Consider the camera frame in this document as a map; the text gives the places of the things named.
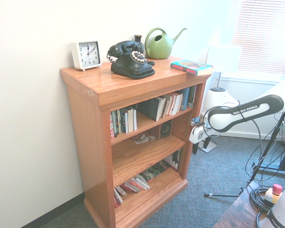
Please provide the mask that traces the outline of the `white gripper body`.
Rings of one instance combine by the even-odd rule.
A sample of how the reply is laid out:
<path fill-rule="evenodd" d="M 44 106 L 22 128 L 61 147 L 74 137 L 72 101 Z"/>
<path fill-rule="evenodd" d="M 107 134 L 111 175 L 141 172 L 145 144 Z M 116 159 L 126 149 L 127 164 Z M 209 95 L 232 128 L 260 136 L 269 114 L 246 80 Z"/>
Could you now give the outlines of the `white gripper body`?
<path fill-rule="evenodd" d="M 197 144 L 203 139 L 207 138 L 208 129 L 203 126 L 194 126 L 191 130 L 189 141 L 193 144 Z"/>

